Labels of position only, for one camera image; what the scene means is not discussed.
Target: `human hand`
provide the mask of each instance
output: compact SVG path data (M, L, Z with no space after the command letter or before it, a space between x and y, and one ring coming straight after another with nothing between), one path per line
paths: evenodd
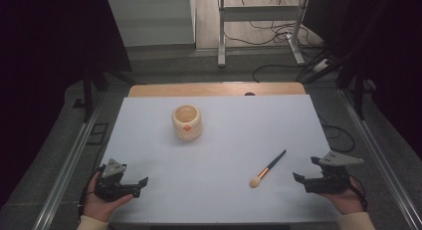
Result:
M356 189L359 189L354 178L350 177L350 182L351 185L353 185ZM360 199L349 188L347 188L342 193L319 193L318 195L325 197L329 201L331 201L334 207L343 215L356 212L364 212Z
M88 194L84 206L84 215L100 220L102 222L108 222L109 218L117 209L117 207L130 201L133 198L133 195L125 195L124 197L113 202L106 202L102 200L94 194L99 176L100 173L97 172L91 180L90 185L88 186Z

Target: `black brush handle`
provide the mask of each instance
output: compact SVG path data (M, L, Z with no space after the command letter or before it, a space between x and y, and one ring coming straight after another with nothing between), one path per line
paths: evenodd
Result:
M270 168L272 168L274 165L276 165L276 163L280 160L280 158L282 158L283 157L283 155L285 155L285 153L286 153L286 150L283 150L283 152L279 155L279 156L277 156L268 166L267 166L267 168L268 169L270 169Z

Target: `white table surface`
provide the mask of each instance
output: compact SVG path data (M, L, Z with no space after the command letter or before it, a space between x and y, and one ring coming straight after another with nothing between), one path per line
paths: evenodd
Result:
M204 130L191 142L174 134L179 106L201 110ZM287 153L257 188L249 181ZM149 181L111 222L237 224L333 221L331 203L295 182L321 177L311 156L329 146L308 95L126 98L103 163L127 164L123 184Z

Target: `aluminum rail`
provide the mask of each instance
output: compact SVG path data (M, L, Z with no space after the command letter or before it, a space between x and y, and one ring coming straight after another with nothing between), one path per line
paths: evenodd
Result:
M89 120L82 126L78 138L75 141L75 144L73 145L67 159L65 160L65 163L56 178L49 196L47 197L47 200L41 209L40 215L38 216L37 221L32 228L33 230L47 230L50 228L57 209L59 208L60 201L65 194L66 188L68 187L69 181L71 180L72 174L74 173L75 167L90 135L90 131L104 102L104 98L105 94L99 93L94 111Z

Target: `white sleeve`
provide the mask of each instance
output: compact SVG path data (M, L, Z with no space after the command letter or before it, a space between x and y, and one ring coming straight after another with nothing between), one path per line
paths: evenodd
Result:
M107 222L101 222L100 220L82 215L81 223L77 230L106 230L107 226Z
M341 230L375 230L369 214L366 212L357 212L342 215L337 220L338 226Z

